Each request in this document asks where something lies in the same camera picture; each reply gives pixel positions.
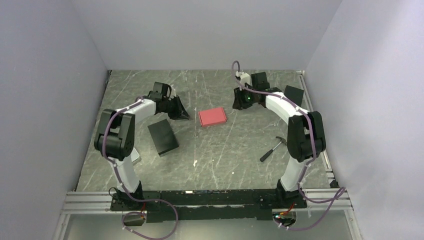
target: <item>pink rectangular box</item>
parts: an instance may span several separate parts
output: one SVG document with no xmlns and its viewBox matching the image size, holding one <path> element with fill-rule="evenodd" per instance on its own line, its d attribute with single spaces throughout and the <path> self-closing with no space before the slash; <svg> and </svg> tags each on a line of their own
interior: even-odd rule
<svg viewBox="0 0 424 240">
<path fill-rule="evenodd" d="M 224 108 L 217 107 L 204 111 L 199 111 L 199 119 L 202 127 L 223 124 L 227 121 Z"/>
</svg>

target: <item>hammer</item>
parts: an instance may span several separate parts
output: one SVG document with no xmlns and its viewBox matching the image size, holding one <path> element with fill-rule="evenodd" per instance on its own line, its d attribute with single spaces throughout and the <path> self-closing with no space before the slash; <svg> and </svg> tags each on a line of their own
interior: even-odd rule
<svg viewBox="0 0 424 240">
<path fill-rule="evenodd" d="M 261 161 L 261 162 L 264 162 L 265 161 L 265 159 L 267 159 L 273 152 L 274 152 L 274 150 L 281 144 L 281 143 L 283 143 L 284 145 L 287 145 L 287 142 L 286 142 L 286 140 L 284 139 L 284 138 L 282 138 L 282 137 L 280 137 L 280 136 L 276 136 L 275 137 L 276 139 L 279 139 L 279 143 L 274 147 L 274 148 L 272 148 L 271 150 L 269 150 L 267 153 L 265 153 L 265 155 L 263 155 L 260 159 L 259 159 L 259 161 Z"/>
</svg>

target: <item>hammer head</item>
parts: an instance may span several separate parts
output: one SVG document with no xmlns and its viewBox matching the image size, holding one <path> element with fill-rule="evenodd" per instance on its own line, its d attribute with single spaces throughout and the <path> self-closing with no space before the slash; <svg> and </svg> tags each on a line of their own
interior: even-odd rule
<svg viewBox="0 0 424 240">
<path fill-rule="evenodd" d="M 282 142 L 283 144 L 287 145 L 287 142 L 284 138 L 280 137 L 280 136 L 276 136 L 276 139 L 279 139 L 280 142 Z"/>
</svg>

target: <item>metal frame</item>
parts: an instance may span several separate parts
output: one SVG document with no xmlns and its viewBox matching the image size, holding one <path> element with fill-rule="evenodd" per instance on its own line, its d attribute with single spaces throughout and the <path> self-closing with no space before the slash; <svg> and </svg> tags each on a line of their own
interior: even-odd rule
<svg viewBox="0 0 424 240">
<path fill-rule="evenodd" d="M 311 100 L 303 77 L 304 71 L 298 71 L 296 77 L 305 91 L 306 105 L 310 111 L 313 111 Z M 331 167 L 327 151 L 322 152 L 323 164 L 328 178 L 328 183 L 335 180 L 333 169 Z M 322 200 L 332 198 L 338 188 L 306 188 L 303 189 L 306 196 L 311 199 Z M 71 191 L 66 194 L 63 208 L 57 223 L 56 231 L 53 235 L 53 240 L 64 240 L 68 223 L 71 215 L 123 215 L 127 211 L 111 211 L 112 197 L 107 191 L 82 192 Z M 307 208 L 296 208 L 296 211 L 308 211 L 311 215 L 312 211 L 323 211 L 328 207 L 329 203 L 316 204 L 307 202 Z M 282 212 L 287 209 L 273 209 L 272 212 Z M 352 202 L 346 191 L 339 199 L 334 201 L 330 211 L 344 211 L 346 221 L 353 240 L 362 240 L 360 229 L 355 217 L 355 212 L 352 207 Z"/>
</svg>

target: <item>white arm segment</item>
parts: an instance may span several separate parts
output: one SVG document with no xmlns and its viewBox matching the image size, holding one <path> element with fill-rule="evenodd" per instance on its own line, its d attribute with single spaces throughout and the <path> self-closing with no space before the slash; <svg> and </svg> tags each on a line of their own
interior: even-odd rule
<svg viewBox="0 0 424 240">
<path fill-rule="evenodd" d="M 284 96 L 282 92 L 273 92 L 281 97 Z M 289 118 L 295 115 L 301 116 L 302 114 L 296 110 L 290 103 L 276 96 L 267 95 L 265 99 L 266 108 L 276 113 L 287 125 L 289 124 Z M 304 113 L 309 111 L 299 106 L 299 109 Z M 297 183 L 299 176 L 304 166 L 303 162 L 298 162 L 292 156 L 288 160 L 287 168 L 285 169 L 284 175 L 281 177 L 281 185 L 287 192 L 295 191 L 298 189 Z"/>
<path fill-rule="evenodd" d="M 156 113 L 156 103 L 154 101 L 149 99 L 143 99 L 143 101 L 144 102 L 142 104 L 125 112 L 125 113 L 130 113 L 135 115 L 135 124 L 139 123 L 140 121 L 142 121 L 143 119 L 149 116 L 155 115 Z M 133 148 L 131 155 L 125 157 L 123 161 L 119 161 L 116 158 L 112 158 L 113 160 L 115 160 L 116 167 L 119 172 L 119 176 L 122 179 L 122 183 L 125 185 L 125 187 L 128 189 L 130 193 L 134 193 L 136 191 L 140 182 L 140 179 L 137 177 L 136 171 L 134 170 L 134 166 L 133 166 L 133 162 L 131 158 L 135 150 L 136 149 Z M 124 192 L 124 189 L 121 187 L 120 183 L 118 182 L 116 175 L 115 175 L 115 179 L 117 182 L 118 190 L 121 192 Z"/>
</svg>

